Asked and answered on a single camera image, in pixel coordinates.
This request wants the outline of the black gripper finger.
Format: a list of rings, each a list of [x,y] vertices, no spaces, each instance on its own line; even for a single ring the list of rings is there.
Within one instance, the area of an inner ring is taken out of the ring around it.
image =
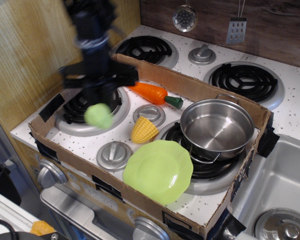
[[[100,102],[99,94],[96,87],[85,87],[83,89],[88,106],[94,106]]]
[[[110,83],[101,87],[101,102],[108,105],[110,110],[114,110],[118,106],[118,91]]]

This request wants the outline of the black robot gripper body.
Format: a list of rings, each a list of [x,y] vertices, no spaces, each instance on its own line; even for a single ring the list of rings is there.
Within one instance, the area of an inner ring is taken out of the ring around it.
[[[110,57],[107,42],[76,42],[83,60],[63,66],[58,73],[65,88],[134,86],[139,80],[138,71],[132,65],[114,61]]]

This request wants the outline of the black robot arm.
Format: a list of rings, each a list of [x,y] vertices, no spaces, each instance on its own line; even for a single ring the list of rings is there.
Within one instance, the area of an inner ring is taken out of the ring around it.
[[[83,89],[91,105],[112,107],[117,88],[134,86],[139,79],[134,66],[111,59],[108,30],[116,19],[115,7],[108,0],[65,0],[63,4],[75,26],[74,44],[83,58],[59,69],[63,86]]]

